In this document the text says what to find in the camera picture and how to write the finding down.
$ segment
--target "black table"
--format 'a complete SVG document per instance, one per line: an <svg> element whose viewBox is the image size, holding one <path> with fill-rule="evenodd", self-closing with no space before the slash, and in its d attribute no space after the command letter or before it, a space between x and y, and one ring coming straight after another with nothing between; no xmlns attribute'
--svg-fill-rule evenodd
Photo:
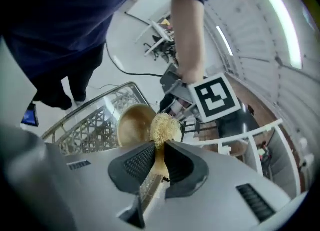
<svg viewBox="0 0 320 231"><path fill-rule="evenodd" d="M220 139L250 132L260 128L247 106L239 100L241 109L216 120Z"/></svg>

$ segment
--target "white desk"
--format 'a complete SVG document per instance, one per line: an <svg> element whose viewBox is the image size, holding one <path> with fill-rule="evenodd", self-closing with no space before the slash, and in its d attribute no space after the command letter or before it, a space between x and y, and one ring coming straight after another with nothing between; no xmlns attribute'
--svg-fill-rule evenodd
<svg viewBox="0 0 320 231"><path fill-rule="evenodd" d="M134 41L136 44L139 39L150 29L154 28L154 30L161 36L161 39L157 41L145 54L144 56L149 55L155 48L157 48L162 42L173 42L174 40L167 34L167 31L164 30L158 23L151 21L151 24L139 35L139 37Z"/></svg>

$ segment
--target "blue screen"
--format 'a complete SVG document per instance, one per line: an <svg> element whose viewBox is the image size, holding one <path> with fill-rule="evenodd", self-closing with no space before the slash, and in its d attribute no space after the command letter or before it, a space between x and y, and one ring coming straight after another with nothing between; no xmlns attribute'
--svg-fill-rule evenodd
<svg viewBox="0 0 320 231"><path fill-rule="evenodd" d="M26 123L26 124L33 124L35 125L36 124L36 120L35 120L35 113L34 111L32 110L27 110L23 116L23 119L22 119L22 122L23 123Z"/></svg>

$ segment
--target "wooden bowl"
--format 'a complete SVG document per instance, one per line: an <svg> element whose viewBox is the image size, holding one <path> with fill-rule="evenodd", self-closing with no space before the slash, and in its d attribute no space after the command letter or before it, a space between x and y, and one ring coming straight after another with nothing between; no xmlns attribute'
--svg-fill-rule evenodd
<svg viewBox="0 0 320 231"><path fill-rule="evenodd" d="M150 141L150 126L156 112L148 105L135 104L119 118L117 139L120 147L132 147Z"/></svg>

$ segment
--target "glass table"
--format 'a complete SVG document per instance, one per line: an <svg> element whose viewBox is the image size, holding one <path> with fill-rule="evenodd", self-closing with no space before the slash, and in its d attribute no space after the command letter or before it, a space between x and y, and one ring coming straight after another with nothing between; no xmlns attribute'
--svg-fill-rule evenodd
<svg viewBox="0 0 320 231"><path fill-rule="evenodd" d="M133 82L90 100L56 123L42 136L63 155L79 155L118 148L117 125L121 114L134 104L150 106ZM149 205L162 176L150 173L140 187L142 208Z"/></svg>

